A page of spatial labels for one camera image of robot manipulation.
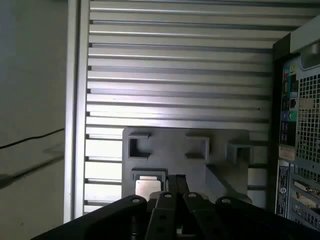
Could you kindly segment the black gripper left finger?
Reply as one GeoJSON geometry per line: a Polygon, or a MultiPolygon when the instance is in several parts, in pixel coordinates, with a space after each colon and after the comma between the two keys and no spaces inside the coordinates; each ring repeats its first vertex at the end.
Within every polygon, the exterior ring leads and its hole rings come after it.
{"type": "Polygon", "coordinates": [[[37,240],[174,240],[177,177],[145,199],[129,195],[35,237],[37,240]]]}

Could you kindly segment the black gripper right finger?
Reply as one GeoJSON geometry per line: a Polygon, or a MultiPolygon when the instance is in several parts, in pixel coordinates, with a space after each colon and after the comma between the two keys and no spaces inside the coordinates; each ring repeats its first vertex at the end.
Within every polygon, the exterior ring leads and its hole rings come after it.
{"type": "Polygon", "coordinates": [[[319,231],[277,216],[231,196],[212,203],[191,192],[185,175],[177,175],[176,188],[183,209],[179,240],[318,240],[319,231]]]}

